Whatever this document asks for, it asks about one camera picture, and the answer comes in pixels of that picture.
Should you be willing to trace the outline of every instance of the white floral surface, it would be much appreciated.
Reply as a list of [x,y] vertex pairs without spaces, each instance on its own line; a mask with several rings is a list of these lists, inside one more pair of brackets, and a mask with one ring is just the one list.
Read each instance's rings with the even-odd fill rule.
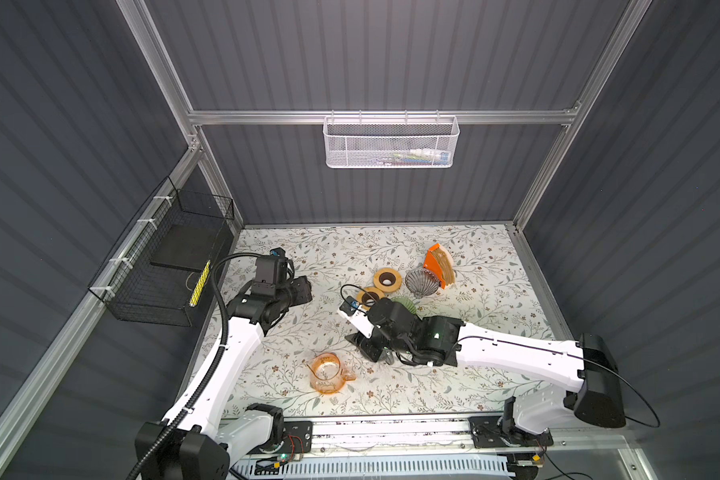
[[[376,270],[387,266],[404,276],[422,264],[435,243],[451,252],[456,284],[415,300],[420,316],[441,314],[500,332],[553,338],[502,225],[244,230],[236,251],[266,253],[282,247],[294,260],[296,274],[312,283],[313,300],[292,308],[269,332],[238,380],[225,417],[237,417],[254,402],[279,406],[291,417],[500,410],[505,398],[544,386],[492,368],[373,363],[345,340],[355,330],[336,313],[340,285],[370,286]],[[253,276],[252,264],[248,258],[230,264],[222,285],[225,298]],[[390,296],[396,295],[413,299],[404,285]],[[217,314],[195,370],[219,333]],[[333,395],[309,386],[306,364],[322,352],[334,352],[357,375]]]

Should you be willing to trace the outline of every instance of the tape roll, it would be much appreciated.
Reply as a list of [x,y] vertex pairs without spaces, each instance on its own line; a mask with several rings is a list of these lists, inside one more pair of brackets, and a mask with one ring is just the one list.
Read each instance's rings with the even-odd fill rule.
[[368,308],[370,308],[363,305],[364,302],[370,303],[369,300],[380,300],[384,298],[384,292],[382,292],[375,286],[366,286],[365,291],[368,293],[360,292],[355,297],[355,300],[360,304],[360,308],[362,308],[363,310],[367,310]]
[[373,284],[384,293],[397,292],[403,285],[403,277],[393,268],[382,268],[373,276]]

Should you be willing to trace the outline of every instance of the wall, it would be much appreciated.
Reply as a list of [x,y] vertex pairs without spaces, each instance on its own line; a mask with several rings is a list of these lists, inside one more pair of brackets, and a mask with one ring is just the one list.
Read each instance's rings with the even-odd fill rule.
[[526,235],[660,476],[720,478],[720,1],[653,3]]
[[[147,2],[196,110],[570,108],[625,4]],[[559,128],[462,126],[450,169],[339,172],[317,126],[204,130],[248,224],[321,224],[510,220]]]
[[[185,149],[113,2],[0,1],[0,414]],[[154,328],[102,328],[111,350],[92,340],[98,350],[74,368],[91,381],[127,375],[116,352],[129,331],[142,356],[182,352],[184,339]],[[96,356],[115,364],[96,373]],[[80,392],[63,386],[57,397],[76,402]],[[40,424],[60,431],[57,419]]]

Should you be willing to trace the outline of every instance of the black wire basket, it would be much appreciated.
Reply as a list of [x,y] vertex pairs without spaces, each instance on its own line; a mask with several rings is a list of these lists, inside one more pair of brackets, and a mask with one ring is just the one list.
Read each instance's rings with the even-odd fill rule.
[[[212,241],[206,245],[212,245],[203,263],[212,266],[232,247],[233,211],[229,197],[174,188],[151,218],[135,220],[125,229],[94,278],[113,262],[114,273],[105,285],[91,282],[89,291],[118,320],[174,326],[204,321],[213,297],[209,284],[212,279],[207,278],[199,297],[192,298],[203,272],[155,264],[154,257],[174,226],[188,227],[185,231],[196,229],[192,231],[209,234]],[[144,225],[133,245],[120,258],[113,258],[126,233],[138,223]]]

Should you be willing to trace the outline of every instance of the transparent orange measuring cup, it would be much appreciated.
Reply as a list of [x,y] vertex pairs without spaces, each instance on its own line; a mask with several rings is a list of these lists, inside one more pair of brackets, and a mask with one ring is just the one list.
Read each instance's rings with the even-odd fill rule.
[[336,393],[346,381],[357,379],[333,353],[318,355],[309,370],[309,385],[320,393]]

